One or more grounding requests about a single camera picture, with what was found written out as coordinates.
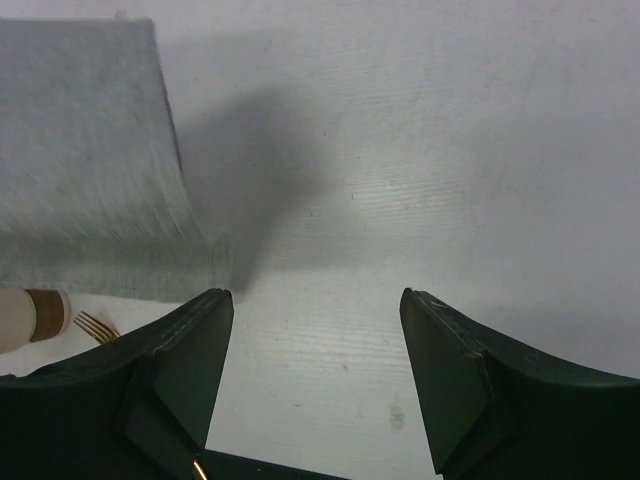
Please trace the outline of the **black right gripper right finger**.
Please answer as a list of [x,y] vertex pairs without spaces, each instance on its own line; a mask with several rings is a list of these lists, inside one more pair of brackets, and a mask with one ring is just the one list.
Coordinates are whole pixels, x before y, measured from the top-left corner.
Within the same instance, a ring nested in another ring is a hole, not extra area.
[[635,479],[639,383],[547,354],[424,291],[400,320],[436,473]]

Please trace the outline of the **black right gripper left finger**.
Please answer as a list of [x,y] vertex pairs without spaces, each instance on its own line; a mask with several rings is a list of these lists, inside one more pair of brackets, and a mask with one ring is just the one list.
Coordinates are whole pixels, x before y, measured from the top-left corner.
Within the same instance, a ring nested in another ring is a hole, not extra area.
[[82,354],[2,376],[2,478],[191,478],[233,316],[230,292],[211,289]]

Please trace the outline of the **white steel cup brown band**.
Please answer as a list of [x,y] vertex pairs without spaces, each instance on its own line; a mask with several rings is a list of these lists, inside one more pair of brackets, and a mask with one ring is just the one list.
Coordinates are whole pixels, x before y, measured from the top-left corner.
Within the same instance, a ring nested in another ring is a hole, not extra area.
[[61,335],[69,324],[68,296],[60,290],[1,289],[1,353]]

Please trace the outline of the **grey cloth placemat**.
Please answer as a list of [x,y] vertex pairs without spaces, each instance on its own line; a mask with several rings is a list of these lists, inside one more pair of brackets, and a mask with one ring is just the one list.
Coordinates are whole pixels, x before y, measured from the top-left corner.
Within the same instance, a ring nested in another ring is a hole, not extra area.
[[160,302],[226,288],[184,188],[152,21],[1,23],[1,284]]

